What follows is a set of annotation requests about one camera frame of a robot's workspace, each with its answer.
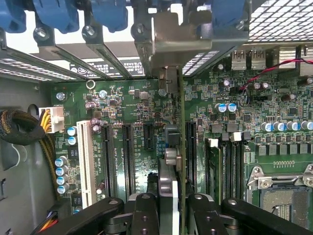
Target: power connector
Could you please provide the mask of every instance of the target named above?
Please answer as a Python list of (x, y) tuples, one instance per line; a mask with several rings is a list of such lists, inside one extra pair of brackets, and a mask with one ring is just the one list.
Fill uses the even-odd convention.
[(64, 132), (64, 108), (63, 107), (47, 107), (47, 108), (39, 108), (39, 115), (42, 112), (49, 110), (50, 114), (50, 122), (51, 123), (51, 131), (47, 133), (56, 133), (56, 132)]

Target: white connector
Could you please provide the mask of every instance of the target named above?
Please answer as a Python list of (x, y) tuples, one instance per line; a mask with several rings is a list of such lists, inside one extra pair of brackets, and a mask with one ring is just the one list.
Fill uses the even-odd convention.
[(83, 209), (97, 202), (90, 121), (78, 121), (77, 141)]
[(64, 132), (64, 108), (63, 107), (47, 107), (39, 108), (39, 116), (42, 112), (50, 110), (51, 131), (47, 133)]

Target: white pci slot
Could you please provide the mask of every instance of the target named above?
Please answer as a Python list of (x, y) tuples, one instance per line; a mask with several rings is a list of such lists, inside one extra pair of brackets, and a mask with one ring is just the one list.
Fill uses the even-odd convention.
[(90, 121), (78, 121), (77, 140), (83, 209), (96, 203), (96, 186)]

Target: pci slot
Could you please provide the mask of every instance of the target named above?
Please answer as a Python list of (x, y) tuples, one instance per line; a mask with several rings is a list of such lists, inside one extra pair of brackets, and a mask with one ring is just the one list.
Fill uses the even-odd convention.
[(126, 199), (135, 193), (135, 170), (134, 170), (134, 132), (131, 124), (122, 126), (123, 133), (123, 155), (125, 168)]
[(77, 140), (83, 209), (96, 203), (93, 145), (90, 121), (78, 121)]
[(197, 124), (194, 121), (186, 122), (186, 159), (187, 175), (197, 192)]
[(116, 197), (116, 173), (113, 147), (112, 125), (101, 127), (102, 156), (104, 161), (104, 194), (106, 197)]
[(143, 124), (143, 137), (145, 150), (154, 150), (154, 128), (153, 123)]

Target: motherboard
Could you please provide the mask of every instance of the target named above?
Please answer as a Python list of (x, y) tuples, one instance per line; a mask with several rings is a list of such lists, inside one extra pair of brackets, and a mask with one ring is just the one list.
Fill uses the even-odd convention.
[[(241, 198), (313, 229), (312, 87), (279, 71), (241, 90), (257, 73), (207, 71), (183, 80), (186, 194), (218, 203)], [(158, 80), (54, 84), (52, 91), (66, 128), (55, 134), (56, 156), (66, 159), (59, 192), (73, 212), (147, 192), (168, 148), (166, 130), (182, 120)]]

